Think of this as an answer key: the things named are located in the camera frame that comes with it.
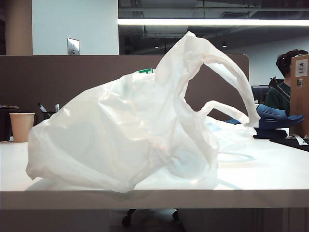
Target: ceiling light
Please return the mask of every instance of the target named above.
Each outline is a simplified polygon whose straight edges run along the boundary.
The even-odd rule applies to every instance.
[[[119,18],[119,25],[166,26],[309,26],[303,19],[173,19],[173,18]]]

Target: white wall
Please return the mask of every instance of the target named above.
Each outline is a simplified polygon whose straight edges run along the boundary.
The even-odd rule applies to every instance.
[[[283,79],[276,66],[277,57],[293,49],[309,51],[309,36],[227,49],[224,53],[244,53],[250,60],[250,84],[268,85],[270,78]]]
[[[66,55],[67,38],[80,54],[118,54],[118,1],[32,0],[34,55]]]

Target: gray partition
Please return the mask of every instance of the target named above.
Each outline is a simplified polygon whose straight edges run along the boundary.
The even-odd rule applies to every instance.
[[[229,56],[248,77],[248,58],[243,54]],[[0,105],[17,105],[21,111],[35,112],[40,122],[38,102],[54,111],[56,103],[63,106],[88,88],[137,70],[156,68],[161,58],[162,55],[0,56]],[[205,65],[189,82],[185,98],[196,111],[206,102],[217,100],[246,113],[236,89]],[[210,115],[229,119],[215,110]]]

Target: man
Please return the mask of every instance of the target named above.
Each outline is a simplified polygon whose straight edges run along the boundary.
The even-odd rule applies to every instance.
[[[282,75],[284,82],[278,86],[282,88],[289,96],[291,95],[291,60],[299,54],[308,54],[305,50],[292,50],[285,54],[279,55],[276,65]],[[271,89],[266,96],[265,105],[271,108],[285,110],[287,116],[290,115],[290,103],[275,89]]]

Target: barcode label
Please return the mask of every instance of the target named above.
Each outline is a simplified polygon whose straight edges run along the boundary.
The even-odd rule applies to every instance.
[[[308,59],[300,59],[296,61],[295,76],[307,76],[308,75]]]
[[[297,88],[301,88],[303,86],[303,79],[297,79]]]

